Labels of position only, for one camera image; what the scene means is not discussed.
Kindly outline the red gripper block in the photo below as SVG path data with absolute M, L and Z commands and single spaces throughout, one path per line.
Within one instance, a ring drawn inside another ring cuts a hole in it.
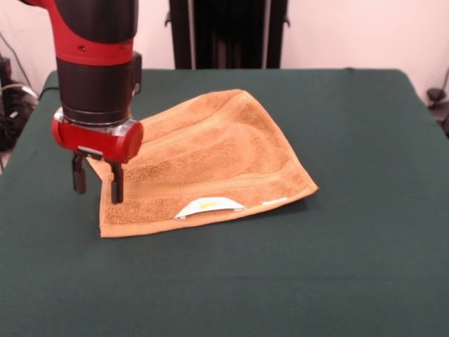
M 113 204 L 123 202 L 121 164 L 128 163 L 138 155 L 144 135 L 140 122 L 128 119 L 118 126 L 87 127 L 70 122 L 60 108 L 53 115 L 52 134 L 59 146 L 76 152 L 72 159 L 73 187 L 76 193 L 86 193 L 86 172 L 83 168 L 85 157 L 77 154 L 85 153 L 112 161 L 109 163 L 114 176 L 111 182 L 111 201 Z

